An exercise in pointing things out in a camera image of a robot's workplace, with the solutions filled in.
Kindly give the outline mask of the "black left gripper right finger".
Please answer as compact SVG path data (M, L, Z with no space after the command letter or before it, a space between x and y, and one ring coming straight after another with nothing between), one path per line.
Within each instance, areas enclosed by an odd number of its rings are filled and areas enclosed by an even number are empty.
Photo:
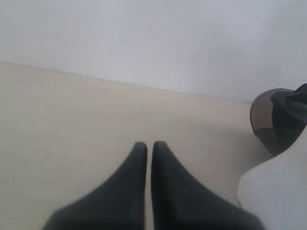
M254 215L222 199L196 180L167 143L153 145L151 166L156 230L261 230Z

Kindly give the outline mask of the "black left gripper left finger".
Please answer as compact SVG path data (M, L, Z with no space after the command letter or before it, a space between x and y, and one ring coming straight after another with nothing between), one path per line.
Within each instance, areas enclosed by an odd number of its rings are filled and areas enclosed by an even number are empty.
M143 230L147 147L136 142L119 168L81 199L55 211L45 230Z

